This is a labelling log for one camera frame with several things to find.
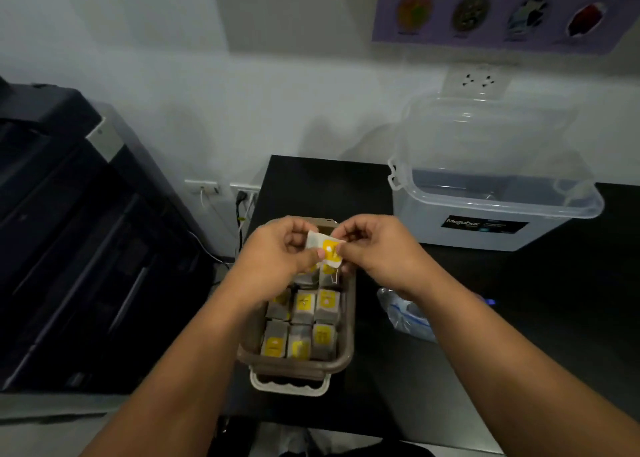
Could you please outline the person's right hand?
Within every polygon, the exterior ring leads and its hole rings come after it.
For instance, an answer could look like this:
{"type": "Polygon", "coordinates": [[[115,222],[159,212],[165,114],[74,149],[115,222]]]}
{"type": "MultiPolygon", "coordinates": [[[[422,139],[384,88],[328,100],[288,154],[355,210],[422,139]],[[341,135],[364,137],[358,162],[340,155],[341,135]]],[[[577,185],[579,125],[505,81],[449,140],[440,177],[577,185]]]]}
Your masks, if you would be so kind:
{"type": "Polygon", "coordinates": [[[394,216],[359,214],[343,221],[331,236],[341,244],[365,245],[363,269],[379,285],[416,299],[438,265],[394,216]]]}

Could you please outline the person's left hand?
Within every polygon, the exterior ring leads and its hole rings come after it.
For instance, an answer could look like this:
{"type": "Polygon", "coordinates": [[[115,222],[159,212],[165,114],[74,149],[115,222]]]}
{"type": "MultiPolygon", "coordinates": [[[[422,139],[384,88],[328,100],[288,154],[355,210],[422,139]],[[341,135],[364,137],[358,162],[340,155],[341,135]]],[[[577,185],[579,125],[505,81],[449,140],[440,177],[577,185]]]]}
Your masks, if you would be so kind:
{"type": "Polygon", "coordinates": [[[249,313],[293,281],[292,247],[305,248],[308,232],[319,229],[308,220],[288,216],[271,220],[252,233],[225,278],[230,301],[239,311],[249,313]]]}

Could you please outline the white tea bag yellow tag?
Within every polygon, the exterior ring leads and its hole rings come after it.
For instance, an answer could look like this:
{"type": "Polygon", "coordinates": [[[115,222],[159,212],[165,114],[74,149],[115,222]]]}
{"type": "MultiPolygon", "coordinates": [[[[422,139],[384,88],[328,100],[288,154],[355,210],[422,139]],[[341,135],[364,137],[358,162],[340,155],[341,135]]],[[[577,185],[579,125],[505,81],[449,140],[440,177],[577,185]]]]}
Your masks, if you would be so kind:
{"type": "Polygon", "coordinates": [[[305,247],[306,249],[322,250],[324,252],[324,258],[320,261],[319,265],[326,265],[333,269],[338,269],[342,264],[342,258],[337,253],[337,247],[341,243],[343,243],[343,241],[320,232],[308,232],[305,247]]]}

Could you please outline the person's left forearm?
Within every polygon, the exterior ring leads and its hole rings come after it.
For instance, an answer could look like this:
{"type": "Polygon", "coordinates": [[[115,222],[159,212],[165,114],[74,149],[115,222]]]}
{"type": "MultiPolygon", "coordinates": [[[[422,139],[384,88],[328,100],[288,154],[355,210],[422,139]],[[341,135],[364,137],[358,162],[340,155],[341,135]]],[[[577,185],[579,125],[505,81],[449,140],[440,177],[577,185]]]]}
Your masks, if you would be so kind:
{"type": "Polygon", "coordinates": [[[229,273],[79,457],[206,457],[249,315],[291,278],[229,273]]]}

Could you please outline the person's right forearm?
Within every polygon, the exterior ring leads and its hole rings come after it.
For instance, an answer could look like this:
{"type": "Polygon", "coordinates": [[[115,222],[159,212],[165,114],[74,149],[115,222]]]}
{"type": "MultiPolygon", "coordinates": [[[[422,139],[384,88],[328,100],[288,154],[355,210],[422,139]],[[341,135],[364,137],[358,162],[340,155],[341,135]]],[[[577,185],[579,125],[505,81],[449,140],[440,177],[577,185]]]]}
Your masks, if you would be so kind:
{"type": "Polygon", "coordinates": [[[507,457],[640,457],[640,423],[450,275],[423,273],[410,287],[507,457]]]}

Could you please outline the rows of packed tea bags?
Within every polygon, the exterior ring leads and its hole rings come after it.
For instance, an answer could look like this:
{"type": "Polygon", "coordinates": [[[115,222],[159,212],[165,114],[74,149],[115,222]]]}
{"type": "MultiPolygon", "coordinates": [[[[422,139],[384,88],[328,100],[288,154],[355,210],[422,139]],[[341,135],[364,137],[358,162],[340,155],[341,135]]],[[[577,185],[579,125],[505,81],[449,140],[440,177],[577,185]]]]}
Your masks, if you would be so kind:
{"type": "Polygon", "coordinates": [[[346,313],[347,291],[338,269],[322,262],[315,270],[296,275],[283,292],[268,301],[259,354],[334,361],[346,313]]]}

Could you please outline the brown plastic basket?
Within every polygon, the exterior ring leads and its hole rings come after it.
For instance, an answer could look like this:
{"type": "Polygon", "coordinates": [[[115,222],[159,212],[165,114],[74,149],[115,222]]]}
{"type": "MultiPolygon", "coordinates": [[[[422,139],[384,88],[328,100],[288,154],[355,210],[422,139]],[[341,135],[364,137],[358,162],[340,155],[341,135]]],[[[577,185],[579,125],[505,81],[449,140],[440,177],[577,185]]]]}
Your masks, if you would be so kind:
{"type": "MultiPolygon", "coordinates": [[[[328,236],[338,226],[332,219],[305,220],[328,236]]],[[[338,273],[342,286],[347,291],[347,313],[339,335],[337,359],[318,362],[260,356],[260,340],[268,301],[263,302],[251,314],[237,350],[237,360],[248,368],[250,384],[254,389],[285,396],[321,397],[327,393],[332,376],[345,370],[350,364],[355,354],[356,275],[341,274],[339,268],[338,273]]]]}

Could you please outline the clear zip plastic bag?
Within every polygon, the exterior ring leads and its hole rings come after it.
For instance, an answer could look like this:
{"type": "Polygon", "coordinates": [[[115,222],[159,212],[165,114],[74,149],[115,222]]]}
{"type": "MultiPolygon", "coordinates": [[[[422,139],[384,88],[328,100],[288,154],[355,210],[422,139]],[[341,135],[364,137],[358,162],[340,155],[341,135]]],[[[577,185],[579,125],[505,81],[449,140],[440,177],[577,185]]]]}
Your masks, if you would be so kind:
{"type": "Polygon", "coordinates": [[[438,343],[430,323],[416,304],[403,299],[398,293],[387,288],[379,288],[377,297],[396,331],[417,339],[438,343]]]}

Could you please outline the clear plastic storage box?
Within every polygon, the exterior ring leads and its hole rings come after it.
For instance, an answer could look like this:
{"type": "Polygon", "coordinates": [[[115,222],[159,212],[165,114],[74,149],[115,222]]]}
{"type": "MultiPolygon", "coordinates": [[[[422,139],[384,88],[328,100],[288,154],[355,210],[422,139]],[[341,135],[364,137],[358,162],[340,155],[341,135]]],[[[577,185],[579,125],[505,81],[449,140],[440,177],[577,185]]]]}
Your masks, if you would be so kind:
{"type": "Polygon", "coordinates": [[[419,243],[517,251],[605,202],[592,181],[414,170],[391,158],[393,210],[419,243]]]}

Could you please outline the clear plastic box lid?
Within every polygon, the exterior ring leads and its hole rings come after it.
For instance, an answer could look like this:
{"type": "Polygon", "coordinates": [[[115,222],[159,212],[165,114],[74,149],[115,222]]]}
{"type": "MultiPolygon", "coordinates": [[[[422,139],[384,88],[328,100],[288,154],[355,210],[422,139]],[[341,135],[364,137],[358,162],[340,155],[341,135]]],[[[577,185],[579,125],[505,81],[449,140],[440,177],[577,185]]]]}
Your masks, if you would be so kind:
{"type": "Polygon", "coordinates": [[[595,218],[604,201],[564,138],[577,114],[539,95],[417,97],[395,125],[389,184],[431,205],[595,218]]]}

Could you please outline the black office printer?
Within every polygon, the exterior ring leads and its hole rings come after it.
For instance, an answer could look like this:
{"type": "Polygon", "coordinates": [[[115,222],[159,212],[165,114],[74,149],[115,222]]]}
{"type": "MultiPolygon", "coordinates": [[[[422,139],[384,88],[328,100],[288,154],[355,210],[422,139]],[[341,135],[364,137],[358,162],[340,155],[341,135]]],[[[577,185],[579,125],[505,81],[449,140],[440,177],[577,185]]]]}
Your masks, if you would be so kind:
{"type": "Polygon", "coordinates": [[[213,275],[78,90],[0,76],[0,394],[130,394],[213,275]]]}

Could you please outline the purple food poster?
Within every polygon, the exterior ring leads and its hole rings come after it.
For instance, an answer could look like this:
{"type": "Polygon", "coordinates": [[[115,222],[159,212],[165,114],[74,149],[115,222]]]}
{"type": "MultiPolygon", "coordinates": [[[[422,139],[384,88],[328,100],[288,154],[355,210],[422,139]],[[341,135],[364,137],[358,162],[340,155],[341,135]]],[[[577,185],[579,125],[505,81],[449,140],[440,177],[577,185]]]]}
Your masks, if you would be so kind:
{"type": "Polygon", "coordinates": [[[372,41],[601,56],[640,0],[378,0],[372,41]]]}

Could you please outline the white wall outlet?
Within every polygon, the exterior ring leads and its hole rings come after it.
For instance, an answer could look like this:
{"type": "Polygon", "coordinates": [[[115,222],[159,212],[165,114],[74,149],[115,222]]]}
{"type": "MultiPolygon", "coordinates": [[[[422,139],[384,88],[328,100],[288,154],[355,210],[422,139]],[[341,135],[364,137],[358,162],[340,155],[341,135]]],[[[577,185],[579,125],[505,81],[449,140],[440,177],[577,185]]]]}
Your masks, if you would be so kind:
{"type": "Polygon", "coordinates": [[[217,181],[212,180],[184,180],[185,190],[192,194],[218,195],[221,194],[221,188],[217,181]]]}
{"type": "Polygon", "coordinates": [[[260,194],[260,185],[240,183],[236,181],[229,182],[229,190],[230,190],[230,203],[235,206],[236,198],[239,193],[245,193],[246,199],[241,202],[241,205],[244,205],[245,210],[249,210],[256,203],[258,196],[260,194]]]}

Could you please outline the white double wall socket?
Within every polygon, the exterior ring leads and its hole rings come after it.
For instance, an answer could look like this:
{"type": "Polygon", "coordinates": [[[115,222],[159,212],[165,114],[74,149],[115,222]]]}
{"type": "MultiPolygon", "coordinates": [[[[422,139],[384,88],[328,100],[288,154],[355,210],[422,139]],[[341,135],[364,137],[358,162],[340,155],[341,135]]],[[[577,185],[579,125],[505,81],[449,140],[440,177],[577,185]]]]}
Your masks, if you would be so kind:
{"type": "Polygon", "coordinates": [[[440,96],[501,100],[512,78],[513,69],[510,66],[457,63],[449,66],[440,96]]]}

